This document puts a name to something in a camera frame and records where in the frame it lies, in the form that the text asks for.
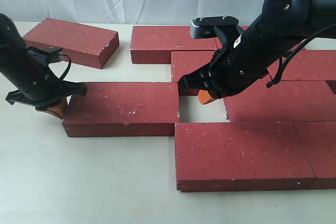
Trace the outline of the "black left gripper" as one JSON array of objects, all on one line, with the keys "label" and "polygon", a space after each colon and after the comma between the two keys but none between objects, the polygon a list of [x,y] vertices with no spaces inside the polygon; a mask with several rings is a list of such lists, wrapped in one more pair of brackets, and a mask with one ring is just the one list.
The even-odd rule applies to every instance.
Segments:
[{"label": "black left gripper", "polygon": [[63,58],[68,56],[58,53],[33,56],[27,50],[2,50],[1,74],[17,88],[9,92],[5,100],[11,105],[17,102],[42,107],[41,112],[63,120],[68,107],[67,97],[85,96],[87,93],[85,83],[63,80],[70,70],[71,61],[61,77],[51,71],[49,64]]}]

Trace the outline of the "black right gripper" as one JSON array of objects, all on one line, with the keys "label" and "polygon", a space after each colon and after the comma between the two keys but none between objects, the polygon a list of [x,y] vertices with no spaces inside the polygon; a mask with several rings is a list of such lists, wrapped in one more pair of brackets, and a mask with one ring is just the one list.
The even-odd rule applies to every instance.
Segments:
[{"label": "black right gripper", "polygon": [[237,24],[215,28],[222,43],[208,66],[178,80],[180,95],[197,95],[200,104],[237,95],[268,74],[267,68],[302,41],[298,35],[271,33],[259,16],[246,29]]}]

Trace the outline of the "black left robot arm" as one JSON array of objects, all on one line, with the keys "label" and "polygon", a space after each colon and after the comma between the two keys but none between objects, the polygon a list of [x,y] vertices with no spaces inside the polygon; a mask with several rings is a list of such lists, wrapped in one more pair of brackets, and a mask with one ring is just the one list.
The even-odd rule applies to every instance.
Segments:
[{"label": "black left robot arm", "polygon": [[65,80],[70,68],[61,47],[28,47],[14,22],[1,14],[1,74],[16,87],[5,98],[9,104],[29,105],[63,119],[67,98],[87,92],[83,82]]}]

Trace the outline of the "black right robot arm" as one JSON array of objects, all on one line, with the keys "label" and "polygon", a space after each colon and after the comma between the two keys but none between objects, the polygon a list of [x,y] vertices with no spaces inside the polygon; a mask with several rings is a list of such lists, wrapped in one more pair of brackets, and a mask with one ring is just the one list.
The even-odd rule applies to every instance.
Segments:
[{"label": "black right robot arm", "polygon": [[198,90],[201,104],[237,95],[269,74],[278,84],[290,60],[315,38],[335,38],[335,0],[264,0],[261,14],[243,29],[232,16],[200,17],[191,22],[194,39],[219,39],[209,63],[180,77],[182,90]]}]

